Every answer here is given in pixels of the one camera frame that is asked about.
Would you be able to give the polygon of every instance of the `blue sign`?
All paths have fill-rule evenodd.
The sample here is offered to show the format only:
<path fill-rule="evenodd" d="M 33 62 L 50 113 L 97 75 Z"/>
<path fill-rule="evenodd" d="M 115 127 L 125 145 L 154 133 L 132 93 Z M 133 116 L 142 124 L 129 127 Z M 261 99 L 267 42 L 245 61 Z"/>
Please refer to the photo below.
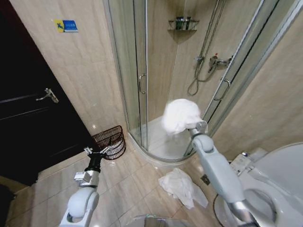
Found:
<path fill-rule="evenodd" d="M 76 22 L 74 20 L 63 20 L 64 32 L 78 32 Z"/>

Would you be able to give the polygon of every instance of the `dark wooden door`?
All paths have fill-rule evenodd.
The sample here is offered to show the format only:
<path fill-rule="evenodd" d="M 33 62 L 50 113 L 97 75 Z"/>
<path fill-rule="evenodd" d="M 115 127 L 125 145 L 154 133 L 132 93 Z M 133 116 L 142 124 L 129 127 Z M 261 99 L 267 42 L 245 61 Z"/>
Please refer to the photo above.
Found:
<path fill-rule="evenodd" d="M 37 173 L 94 146 L 8 0 L 0 1 L 0 175 L 32 184 Z M 50 88 L 59 99 L 43 97 Z"/>

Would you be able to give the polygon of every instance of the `wicker basket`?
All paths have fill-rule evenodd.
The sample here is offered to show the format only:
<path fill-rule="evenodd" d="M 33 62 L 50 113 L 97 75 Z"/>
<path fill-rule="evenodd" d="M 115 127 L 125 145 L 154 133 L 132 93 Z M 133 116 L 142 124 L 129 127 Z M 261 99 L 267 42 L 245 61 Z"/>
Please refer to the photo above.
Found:
<path fill-rule="evenodd" d="M 114 160 L 124 154 L 126 143 L 123 135 L 123 130 L 120 125 L 98 133 L 93 136 L 95 142 L 100 149 L 110 146 L 111 151 L 107 152 L 104 157 L 107 160 Z"/>

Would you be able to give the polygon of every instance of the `sticker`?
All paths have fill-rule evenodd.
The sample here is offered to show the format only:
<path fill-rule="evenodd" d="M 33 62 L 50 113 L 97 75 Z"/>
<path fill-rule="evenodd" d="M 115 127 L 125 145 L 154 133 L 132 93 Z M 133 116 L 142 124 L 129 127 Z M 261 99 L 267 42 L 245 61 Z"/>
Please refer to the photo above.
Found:
<path fill-rule="evenodd" d="M 59 33 L 78 32 L 76 22 L 74 20 L 53 20 Z"/>

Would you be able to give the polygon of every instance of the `floor drain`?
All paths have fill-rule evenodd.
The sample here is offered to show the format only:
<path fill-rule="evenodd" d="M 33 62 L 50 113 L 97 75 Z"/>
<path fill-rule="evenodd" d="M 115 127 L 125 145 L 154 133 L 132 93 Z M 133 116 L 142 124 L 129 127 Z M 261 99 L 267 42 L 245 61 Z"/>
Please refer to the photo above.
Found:
<path fill-rule="evenodd" d="M 207 177 L 206 174 L 204 174 L 202 177 L 201 177 L 201 180 L 206 184 L 206 185 L 209 185 L 210 184 L 210 181 Z"/>

